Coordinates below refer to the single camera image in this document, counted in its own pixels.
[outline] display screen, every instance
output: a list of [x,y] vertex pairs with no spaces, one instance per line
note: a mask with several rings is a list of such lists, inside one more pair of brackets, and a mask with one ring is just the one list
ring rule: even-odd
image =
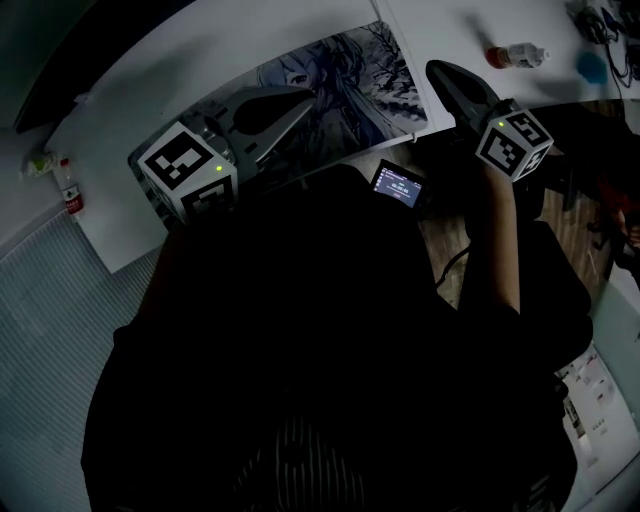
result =
[[404,204],[413,208],[420,194],[422,185],[401,176],[397,172],[383,167],[378,175],[378,180],[373,185],[373,190],[400,199]]

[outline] desk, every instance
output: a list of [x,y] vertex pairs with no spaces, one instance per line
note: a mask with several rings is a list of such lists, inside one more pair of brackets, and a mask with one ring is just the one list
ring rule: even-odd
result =
[[[407,58],[430,126],[453,126],[424,74],[430,59],[483,77],[523,106],[617,98],[575,71],[583,43],[558,0],[378,0]],[[72,159],[85,200],[80,225],[115,272],[158,247],[166,230],[127,165],[131,151],[168,120],[269,59],[378,18],[369,0],[198,0],[131,48],[63,120],[49,146]],[[501,45],[531,41],[553,60],[535,70],[494,70],[482,53],[486,30]],[[625,97],[640,96],[638,86]]]
[[[462,66],[483,78],[501,98],[515,98],[525,108],[558,103],[617,99],[618,89],[609,74],[605,86],[590,85],[576,70],[583,51],[600,55],[602,48],[584,41],[565,12],[561,0],[379,0],[386,3],[405,40],[431,110],[436,131],[452,128],[453,118],[444,109],[424,73],[431,59]],[[601,2],[610,9],[606,2]],[[484,57],[483,46],[508,46],[531,42],[546,48],[551,60],[537,69],[494,69]],[[624,69],[622,40],[612,45],[618,69]],[[640,84],[622,89],[624,98],[640,97]]]

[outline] bottle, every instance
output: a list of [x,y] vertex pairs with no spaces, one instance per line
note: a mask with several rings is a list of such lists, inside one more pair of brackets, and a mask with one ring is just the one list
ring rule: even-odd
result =
[[494,46],[487,50],[487,60],[494,68],[504,69],[537,68],[551,55],[544,48],[537,48],[531,43],[512,44],[511,46]]
[[63,158],[60,160],[60,166],[53,171],[53,174],[58,182],[58,187],[60,187],[62,191],[67,212],[69,212],[69,215],[71,215],[75,222],[78,222],[82,215],[84,204],[82,203],[78,182],[71,172],[69,159]]

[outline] white cube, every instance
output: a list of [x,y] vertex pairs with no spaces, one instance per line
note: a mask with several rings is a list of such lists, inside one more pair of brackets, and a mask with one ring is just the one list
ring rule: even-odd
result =
[[536,170],[553,139],[528,110],[492,119],[476,156],[516,181]]
[[151,188],[182,222],[233,206],[238,172],[202,137],[175,123],[138,159]]

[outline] mouse pad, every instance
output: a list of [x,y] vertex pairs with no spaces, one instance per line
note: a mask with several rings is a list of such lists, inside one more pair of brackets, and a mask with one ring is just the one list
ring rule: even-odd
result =
[[375,22],[303,46],[209,94],[131,153],[129,166],[167,227],[173,223],[173,214],[144,179],[138,158],[176,121],[188,127],[194,117],[211,115],[217,104],[241,88],[281,85],[304,87],[316,95],[308,120],[277,158],[269,160],[274,169],[286,169],[284,179],[295,179],[427,127],[414,80],[386,23]]

